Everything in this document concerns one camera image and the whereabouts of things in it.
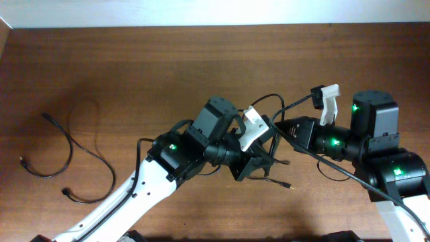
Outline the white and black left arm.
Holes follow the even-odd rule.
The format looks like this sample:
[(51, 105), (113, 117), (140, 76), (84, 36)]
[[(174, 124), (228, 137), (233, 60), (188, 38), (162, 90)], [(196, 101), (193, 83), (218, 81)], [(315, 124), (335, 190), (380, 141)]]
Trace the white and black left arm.
[(253, 106), (240, 112), (223, 97), (211, 97), (195, 120), (182, 120), (158, 136), (132, 175), (95, 210), (55, 241), (120, 241), (153, 206), (205, 164), (227, 166), (243, 180), (256, 169), (269, 171), (274, 159), (259, 143), (274, 136), (267, 116)]

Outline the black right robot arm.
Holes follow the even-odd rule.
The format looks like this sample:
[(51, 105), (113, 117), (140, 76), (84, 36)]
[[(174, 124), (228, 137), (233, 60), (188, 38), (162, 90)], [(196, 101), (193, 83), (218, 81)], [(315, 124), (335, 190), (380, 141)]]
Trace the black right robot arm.
[(269, 123), (296, 152), (304, 153), (368, 191), (393, 241), (429, 240), (429, 170), (399, 146), (399, 107), (384, 91), (354, 94), (351, 124), (322, 125), (302, 116)]

